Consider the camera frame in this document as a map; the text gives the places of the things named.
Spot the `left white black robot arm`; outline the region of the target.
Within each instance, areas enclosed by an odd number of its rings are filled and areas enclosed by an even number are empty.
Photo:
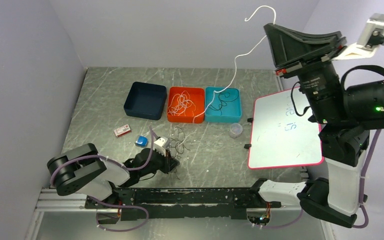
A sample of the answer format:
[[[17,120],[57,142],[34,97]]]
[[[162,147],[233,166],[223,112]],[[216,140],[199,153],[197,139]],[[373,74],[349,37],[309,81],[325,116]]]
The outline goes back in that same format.
[[[96,146],[87,143],[51,158],[46,166],[51,175],[50,185],[59,196],[81,193],[112,208],[119,200],[116,188],[131,187],[158,171],[168,174],[179,164],[170,150],[159,143],[142,149],[123,163],[99,155]]]

